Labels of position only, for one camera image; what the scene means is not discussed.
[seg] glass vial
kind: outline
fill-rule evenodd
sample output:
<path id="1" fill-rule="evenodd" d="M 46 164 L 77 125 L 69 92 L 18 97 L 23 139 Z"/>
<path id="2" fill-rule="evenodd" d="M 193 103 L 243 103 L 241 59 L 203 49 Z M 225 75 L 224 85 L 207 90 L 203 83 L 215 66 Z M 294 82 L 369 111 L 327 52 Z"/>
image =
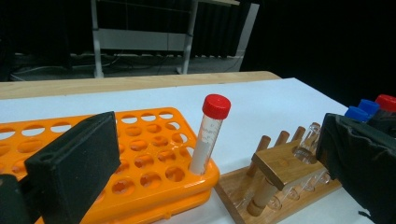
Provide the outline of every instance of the glass vial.
<path id="1" fill-rule="evenodd" d="M 318 146 L 318 137 L 320 134 L 320 125 L 313 122 L 309 129 L 304 133 L 301 143 L 293 150 L 294 156 L 307 164 L 317 162 L 315 153 Z"/>
<path id="2" fill-rule="evenodd" d="M 202 107 L 204 116 L 190 164 L 190 171 L 194 174 L 203 175 L 205 173 L 219 135 L 221 123 L 227 118 L 230 108 L 231 102 L 224 96 L 218 94 L 206 96 Z"/>

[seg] blue cap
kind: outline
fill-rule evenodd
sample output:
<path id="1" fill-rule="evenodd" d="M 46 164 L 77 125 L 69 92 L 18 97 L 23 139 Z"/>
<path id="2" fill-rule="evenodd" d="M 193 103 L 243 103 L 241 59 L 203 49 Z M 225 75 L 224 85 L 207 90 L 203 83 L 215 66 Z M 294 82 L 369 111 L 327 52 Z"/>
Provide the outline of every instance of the blue cap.
<path id="1" fill-rule="evenodd" d="M 369 114 L 364 110 L 357 108 L 356 106 L 350 106 L 345 113 L 345 117 L 350 119 L 356 119 L 358 121 L 366 122 L 369 120 Z"/>
<path id="2" fill-rule="evenodd" d="M 361 102 L 359 103 L 358 108 L 365 111 L 367 114 L 369 114 L 369 117 L 371 117 L 379 109 L 379 104 L 374 101 L 361 99 Z"/>

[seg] wooden peg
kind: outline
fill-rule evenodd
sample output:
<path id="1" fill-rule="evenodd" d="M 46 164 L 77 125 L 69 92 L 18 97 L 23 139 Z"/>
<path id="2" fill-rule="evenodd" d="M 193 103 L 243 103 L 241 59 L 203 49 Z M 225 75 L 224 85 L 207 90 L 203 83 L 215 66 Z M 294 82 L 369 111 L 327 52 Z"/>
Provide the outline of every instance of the wooden peg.
<path id="1" fill-rule="evenodd" d="M 270 145 L 270 142 L 271 142 L 271 138 L 266 135 L 263 135 L 259 145 L 257 146 L 256 152 L 267 149 L 268 146 Z M 254 162 L 251 162 L 250 166 L 247 169 L 247 175 L 253 177 L 256 174 L 256 171 L 257 171 L 256 164 L 254 164 Z"/>
<path id="2" fill-rule="evenodd" d="M 295 141 L 297 139 L 303 138 L 304 133 L 305 133 L 305 128 L 302 126 L 299 126 L 297 128 L 297 131 L 294 133 L 293 138 L 291 138 L 291 141 Z"/>
<path id="3" fill-rule="evenodd" d="M 286 141 L 288 141 L 289 136 L 290 136 L 290 134 L 286 131 L 280 132 L 279 137 L 276 139 L 274 146 L 276 147 L 276 146 L 285 144 Z"/>
<path id="4" fill-rule="evenodd" d="M 250 203 L 247 206 L 247 211 L 254 217 L 262 214 L 265 206 L 270 202 L 271 198 L 276 194 L 277 188 L 264 178 L 262 186 L 256 191 Z"/>

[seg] table surface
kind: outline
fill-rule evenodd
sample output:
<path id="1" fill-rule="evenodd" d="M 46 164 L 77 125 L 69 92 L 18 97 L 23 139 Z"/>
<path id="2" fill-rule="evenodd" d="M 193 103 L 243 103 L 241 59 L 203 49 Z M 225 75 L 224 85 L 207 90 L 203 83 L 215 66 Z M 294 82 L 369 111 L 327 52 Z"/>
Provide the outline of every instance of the table surface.
<path id="1" fill-rule="evenodd" d="M 325 113 L 347 110 L 295 78 L 282 79 L 269 72 L 6 82 L 0 83 L 0 90 L 0 126 L 19 120 L 172 106 L 196 133 L 205 96 L 223 94 L 233 105 L 212 154 L 221 174 L 248 166 L 263 134 L 276 139 L 280 131 L 293 133 L 299 125 L 321 122 Z M 358 215 L 360 210 L 339 189 L 281 223 L 372 223 Z M 207 203 L 158 223 L 233 220 L 212 190 Z"/>

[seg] wooden table edge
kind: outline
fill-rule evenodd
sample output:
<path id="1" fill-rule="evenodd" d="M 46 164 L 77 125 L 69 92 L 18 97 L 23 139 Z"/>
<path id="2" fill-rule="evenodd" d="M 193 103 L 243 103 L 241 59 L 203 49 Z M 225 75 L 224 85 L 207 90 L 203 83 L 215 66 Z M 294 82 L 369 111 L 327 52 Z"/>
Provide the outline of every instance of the wooden table edge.
<path id="1" fill-rule="evenodd" d="M 143 77 L 105 77 L 43 81 L 0 82 L 0 99 L 133 91 L 176 86 L 223 84 L 280 79 L 270 72 L 237 72 Z"/>

